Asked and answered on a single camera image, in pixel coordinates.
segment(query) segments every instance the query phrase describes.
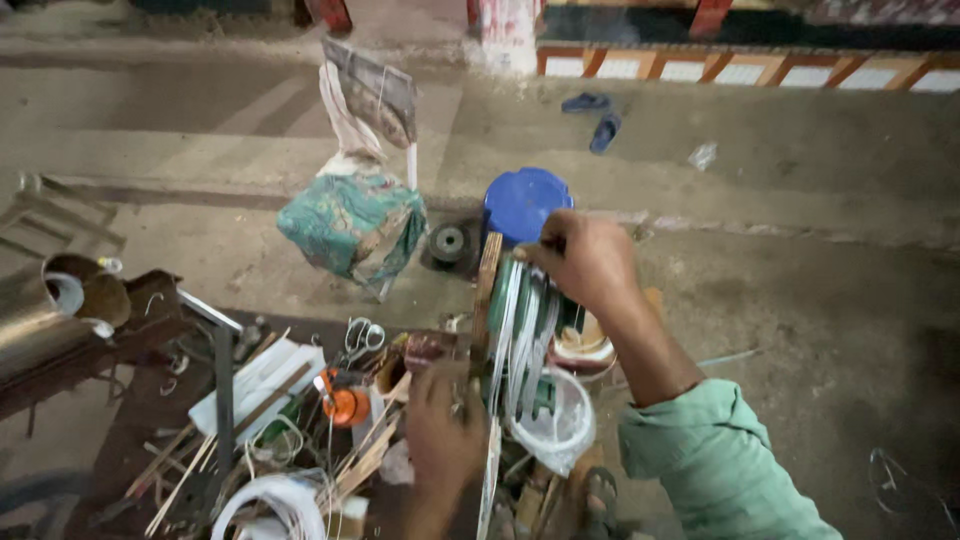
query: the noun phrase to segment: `green sleeve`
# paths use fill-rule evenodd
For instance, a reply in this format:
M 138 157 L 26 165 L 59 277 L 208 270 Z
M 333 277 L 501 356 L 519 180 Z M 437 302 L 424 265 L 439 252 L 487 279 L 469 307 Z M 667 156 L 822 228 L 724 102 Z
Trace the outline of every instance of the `green sleeve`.
M 729 380 L 629 408 L 620 455 L 631 478 L 660 479 L 689 540 L 839 539 L 774 459 L 767 429 Z

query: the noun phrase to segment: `orange spool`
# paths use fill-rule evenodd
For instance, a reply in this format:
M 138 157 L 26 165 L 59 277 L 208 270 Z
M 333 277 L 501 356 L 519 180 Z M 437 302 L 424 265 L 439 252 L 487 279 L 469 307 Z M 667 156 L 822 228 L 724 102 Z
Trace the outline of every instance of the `orange spool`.
M 334 428 L 352 428 L 367 419 L 370 414 L 370 398 L 367 394 L 350 388 L 334 389 L 330 377 L 336 379 L 336 369 L 324 369 L 320 378 L 326 387 L 324 414 L 330 418 Z

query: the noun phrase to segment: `flip-flop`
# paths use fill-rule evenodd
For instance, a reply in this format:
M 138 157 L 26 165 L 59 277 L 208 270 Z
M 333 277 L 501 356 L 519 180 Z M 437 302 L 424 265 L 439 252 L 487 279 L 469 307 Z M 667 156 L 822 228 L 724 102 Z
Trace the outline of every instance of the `flip-flop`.
M 590 481 L 594 478 L 599 478 L 603 480 L 607 485 L 613 488 L 613 494 L 611 495 L 610 490 L 606 486 L 602 487 L 599 492 L 595 492 L 593 489 L 590 489 Z M 605 467 L 592 467 L 587 471 L 587 475 L 584 477 L 584 484 L 587 486 L 587 494 L 592 495 L 600 500 L 604 505 L 604 511 L 602 513 L 598 512 L 594 514 L 589 511 L 589 518 L 593 521 L 603 523 L 610 530 L 616 528 L 616 480 L 613 479 L 613 474 L 608 471 Z
M 577 97 L 571 97 L 560 105 L 563 112 L 585 112 L 588 110 L 605 110 L 610 106 L 610 96 L 607 94 L 593 94 L 584 92 Z
M 610 147 L 613 138 L 620 131 L 620 117 L 613 112 L 608 112 L 600 118 L 597 124 L 597 130 L 593 132 L 593 140 L 590 142 L 590 151 L 594 154 L 603 154 Z

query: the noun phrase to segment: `blue stool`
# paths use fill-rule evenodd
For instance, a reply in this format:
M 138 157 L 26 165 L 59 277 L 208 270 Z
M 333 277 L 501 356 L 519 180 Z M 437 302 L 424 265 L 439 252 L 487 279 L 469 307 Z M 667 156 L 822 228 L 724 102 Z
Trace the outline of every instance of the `blue stool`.
M 503 234 L 503 245 L 540 240 L 540 229 L 555 209 L 572 209 L 573 197 L 563 180 L 545 169 L 523 167 L 496 177 L 483 201 L 487 231 Z

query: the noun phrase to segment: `metal container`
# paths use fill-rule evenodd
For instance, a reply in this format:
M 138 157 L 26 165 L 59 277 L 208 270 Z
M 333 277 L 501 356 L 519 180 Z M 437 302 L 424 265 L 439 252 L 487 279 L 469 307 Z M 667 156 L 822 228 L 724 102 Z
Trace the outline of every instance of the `metal container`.
M 84 287 L 76 314 L 58 306 L 48 273 L 75 277 Z M 94 338 L 91 319 L 114 327 L 130 318 L 130 298 L 115 276 L 78 255 L 54 255 L 0 279 L 0 380 L 36 368 Z

